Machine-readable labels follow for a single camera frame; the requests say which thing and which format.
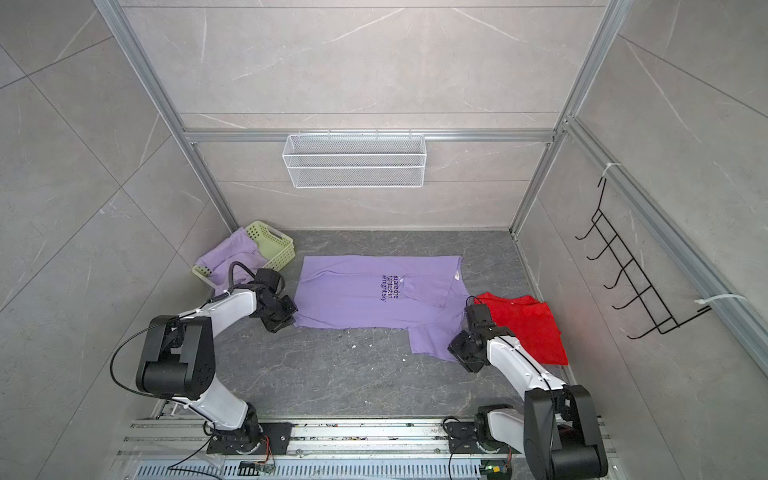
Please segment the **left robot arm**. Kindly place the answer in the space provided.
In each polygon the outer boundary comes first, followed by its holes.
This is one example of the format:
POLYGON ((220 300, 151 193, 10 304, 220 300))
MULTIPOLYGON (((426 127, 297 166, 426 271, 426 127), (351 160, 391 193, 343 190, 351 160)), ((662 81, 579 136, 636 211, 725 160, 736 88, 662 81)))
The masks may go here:
POLYGON ((142 394, 186 406, 215 430, 257 425, 253 409, 217 378, 215 338, 244 319, 257 319, 274 333, 293 323, 293 299, 264 284, 239 285, 203 306, 149 325, 135 385, 142 394))

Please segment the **purple t-shirt with print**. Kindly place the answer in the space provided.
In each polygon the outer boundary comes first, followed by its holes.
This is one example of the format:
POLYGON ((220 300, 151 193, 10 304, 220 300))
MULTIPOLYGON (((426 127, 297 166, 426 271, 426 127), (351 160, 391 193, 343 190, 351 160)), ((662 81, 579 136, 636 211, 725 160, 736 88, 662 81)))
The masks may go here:
POLYGON ((470 294, 460 256, 307 256, 294 302, 295 325, 399 329, 411 352, 453 362, 470 294))

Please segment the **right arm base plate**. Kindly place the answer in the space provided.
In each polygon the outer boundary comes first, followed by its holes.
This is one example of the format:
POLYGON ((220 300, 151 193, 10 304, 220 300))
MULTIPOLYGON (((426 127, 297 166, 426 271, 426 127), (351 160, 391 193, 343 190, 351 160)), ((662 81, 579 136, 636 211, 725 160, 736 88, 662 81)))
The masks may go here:
POLYGON ((447 417, 441 421, 441 428, 448 440, 448 450, 452 454, 521 455, 521 452, 513 447, 482 433, 474 421, 447 417))

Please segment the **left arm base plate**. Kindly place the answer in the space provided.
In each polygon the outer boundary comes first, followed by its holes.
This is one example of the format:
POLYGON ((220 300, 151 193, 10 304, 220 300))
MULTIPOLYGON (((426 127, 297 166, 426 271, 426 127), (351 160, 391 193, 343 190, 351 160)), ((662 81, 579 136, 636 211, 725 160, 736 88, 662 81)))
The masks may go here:
POLYGON ((225 456, 262 455, 268 452, 277 455, 287 453, 293 424, 288 422, 260 423, 253 428, 215 430, 206 452, 225 456))

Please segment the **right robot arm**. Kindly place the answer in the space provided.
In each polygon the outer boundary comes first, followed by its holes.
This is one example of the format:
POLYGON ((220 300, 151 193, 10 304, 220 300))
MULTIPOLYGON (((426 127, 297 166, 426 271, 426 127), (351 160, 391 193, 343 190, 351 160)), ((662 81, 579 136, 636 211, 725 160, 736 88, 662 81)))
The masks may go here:
POLYGON ((504 446, 522 453, 536 479, 597 479, 609 462, 589 391, 547 371, 485 305, 466 309, 467 326, 448 351, 477 373, 497 369, 523 400, 521 411, 499 404, 478 409, 475 438, 487 450, 504 446))

